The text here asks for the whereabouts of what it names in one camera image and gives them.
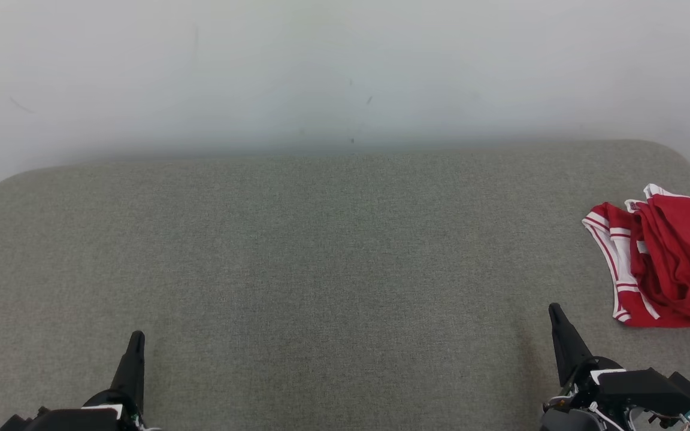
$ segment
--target red cloth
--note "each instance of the red cloth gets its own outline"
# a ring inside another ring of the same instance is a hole
[[[583,220],[599,245],[613,280],[612,317],[635,327],[690,327],[690,317],[676,309],[650,301],[646,292],[658,283],[650,271],[648,254],[638,250],[640,218],[614,205],[597,205]]]
[[[583,220],[614,281],[613,317],[629,326],[690,327],[690,197],[649,184],[628,210],[606,202]]]

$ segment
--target gray upholstered table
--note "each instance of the gray upholstered table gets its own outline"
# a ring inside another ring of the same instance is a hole
[[[110,163],[0,184],[0,425],[104,389],[132,330],[145,414],[204,429],[536,429],[547,305],[594,354],[690,379],[690,329],[611,318],[580,219],[647,183],[648,142]]]

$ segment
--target wall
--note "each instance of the wall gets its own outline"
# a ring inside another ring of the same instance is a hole
[[[143,149],[495,136],[690,160],[690,2],[0,0],[0,180]]]

